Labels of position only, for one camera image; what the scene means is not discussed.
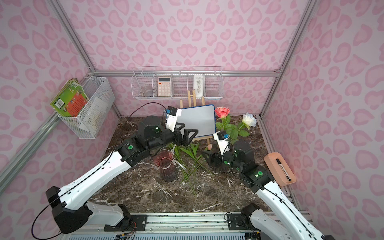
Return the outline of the peach pink tulip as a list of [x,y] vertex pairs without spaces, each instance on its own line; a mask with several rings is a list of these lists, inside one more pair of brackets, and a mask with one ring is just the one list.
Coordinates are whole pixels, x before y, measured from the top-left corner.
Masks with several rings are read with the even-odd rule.
[[195,160],[199,161],[200,159],[204,159],[205,162],[208,164],[208,166],[212,167],[213,166],[213,163],[211,160],[212,147],[213,147],[212,144],[208,144],[205,147],[201,146],[199,143],[191,144],[191,148],[193,150]]

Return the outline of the blue framed whiteboard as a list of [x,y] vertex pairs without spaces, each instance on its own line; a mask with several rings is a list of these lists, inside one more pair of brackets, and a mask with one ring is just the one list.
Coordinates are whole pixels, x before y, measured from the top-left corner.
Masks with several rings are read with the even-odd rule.
[[177,123],[185,124],[181,130],[182,134],[184,134],[185,129],[197,129],[196,138],[211,136],[216,132],[215,106],[206,105],[182,109]]

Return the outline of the wooden easel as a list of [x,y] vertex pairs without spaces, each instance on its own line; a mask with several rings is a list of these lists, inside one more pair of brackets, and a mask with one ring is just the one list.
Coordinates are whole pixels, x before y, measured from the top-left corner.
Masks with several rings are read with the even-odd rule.
[[[191,108],[191,107],[199,107],[200,105],[197,104],[197,97],[196,97],[196,91],[195,90],[187,90],[187,98],[188,98],[188,107]],[[205,106],[206,105],[206,102],[205,102],[205,98],[204,97],[201,97],[201,100],[202,100],[202,104],[201,106]],[[183,102],[183,99],[180,99],[180,108],[183,109],[184,108],[184,102]],[[209,147],[209,145],[211,144],[211,139],[213,137],[212,136],[205,136],[205,137],[196,137],[194,138],[193,142],[197,142],[197,141],[206,141],[207,143],[207,147]]]

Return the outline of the white rose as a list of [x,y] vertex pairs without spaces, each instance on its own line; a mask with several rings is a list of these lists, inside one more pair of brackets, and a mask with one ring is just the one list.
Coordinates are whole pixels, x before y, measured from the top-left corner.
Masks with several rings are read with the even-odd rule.
[[257,119],[250,113],[243,115],[242,121],[234,125],[230,134],[230,143],[233,145],[239,137],[248,137],[250,128],[256,127]]

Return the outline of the pink rose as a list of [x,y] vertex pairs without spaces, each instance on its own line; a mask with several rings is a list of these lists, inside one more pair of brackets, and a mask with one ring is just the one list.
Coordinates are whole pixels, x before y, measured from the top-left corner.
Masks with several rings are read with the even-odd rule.
[[230,144],[233,145],[238,138],[238,127],[231,124],[230,109],[226,107],[218,107],[215,109],[215,114],[219,118],[216,122],[216,128],[219,131],[225,131],[230,138]]

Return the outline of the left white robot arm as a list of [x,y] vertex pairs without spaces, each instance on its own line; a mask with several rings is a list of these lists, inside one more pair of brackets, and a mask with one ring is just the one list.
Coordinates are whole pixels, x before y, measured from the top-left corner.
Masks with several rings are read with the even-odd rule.
[[136,229],[125,205],[102,206],[89,198],[108,182],[151,155],[154,149],[170,143],[188,146],[198,134],[170,116],[163,125],[160,117],[144,118],[137,132],[117,146],[111,154],[87,173],[61,188],[46,191],[56,224],[63,234],[73,233],[87,225],[103,225],[106,232],[130,232]]

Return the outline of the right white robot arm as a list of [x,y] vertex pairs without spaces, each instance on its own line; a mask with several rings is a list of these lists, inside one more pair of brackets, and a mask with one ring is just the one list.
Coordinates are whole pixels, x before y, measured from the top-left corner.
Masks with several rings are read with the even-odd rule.
[[238,141],[230,145],[219,140],[218,151],[203,151],[202,155],[211,167],[227,166],[238,172],[236,178],[251,189],[273,211],[279,222],[269,217],[255,204],[241,210],[248,228],[255,228],[272,240],[332,240],[315,228],[283,194],[272,174],[256,164],[252,147]]

